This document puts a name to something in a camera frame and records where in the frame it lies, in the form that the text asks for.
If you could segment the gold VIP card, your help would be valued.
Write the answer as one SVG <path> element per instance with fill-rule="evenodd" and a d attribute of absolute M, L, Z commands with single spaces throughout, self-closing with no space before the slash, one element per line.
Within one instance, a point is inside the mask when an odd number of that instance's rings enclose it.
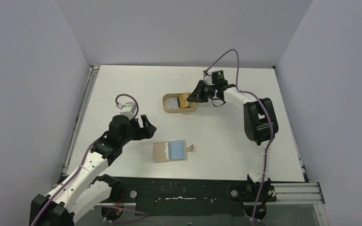
<path fill-rule="evenodd" d="M 189 101 L 187 100 L 188 97 L 189 97 L 188 92 L 179 94 L 179 106 L 181 109 L 189 108 L 190 104 Z"/>

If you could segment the silver VIP card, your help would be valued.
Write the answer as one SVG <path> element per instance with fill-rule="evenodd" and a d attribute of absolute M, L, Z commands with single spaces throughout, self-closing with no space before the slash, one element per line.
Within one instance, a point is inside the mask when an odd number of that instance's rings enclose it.
<path fill-rule="evenodd" d="M 179 109 L 179 98 L 178 97 L 169 97 L 165 99 L 166 108 L 168 109 Z"/>

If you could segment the beige leather card holder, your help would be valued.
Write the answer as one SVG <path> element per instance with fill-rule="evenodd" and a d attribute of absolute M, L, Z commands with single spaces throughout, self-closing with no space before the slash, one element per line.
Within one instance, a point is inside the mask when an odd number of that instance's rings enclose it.
<path fill-rule="evenodd" d="M 185 140 L 161 141 L 153 143 L 153 162 L 185 161 L 188 152 L 194 150 L 194 145 L 187 146 Z"/>

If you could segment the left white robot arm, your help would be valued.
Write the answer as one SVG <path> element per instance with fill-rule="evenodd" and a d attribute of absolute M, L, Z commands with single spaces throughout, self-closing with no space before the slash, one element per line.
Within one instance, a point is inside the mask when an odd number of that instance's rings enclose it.
<path fill-rule="evenodd" d="M 116 115 L 109 128 L 87 148 L 80 165 L 46 195 L 37 195 L 31 203 L 29 225 L 73 226 L 116 189 L 118 180 L 100 176 L 121 154 L 130 141 L 151 139 L 157 128 L 146 115 L 129 119 Z"/>

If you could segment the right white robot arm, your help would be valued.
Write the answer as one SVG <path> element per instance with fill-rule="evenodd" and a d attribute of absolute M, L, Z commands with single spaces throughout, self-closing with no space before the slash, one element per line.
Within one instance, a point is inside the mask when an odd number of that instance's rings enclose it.
<path fill-rule="evenodd" d="M 212 73 L 205 70 L 203 75 L 187 101 L 206 103 L 221 100 L 223 104 L 228 103 L 242 110 L 245 135 L 256 144 L 251 154 L 247 191 L 258 200 L 265 194 L 265 182 L 270 181 L 267 173 L 270 147 L 279 130 L 272 100 L 238 89 L 236 84 L 228 83 L 222 70 Z"/>

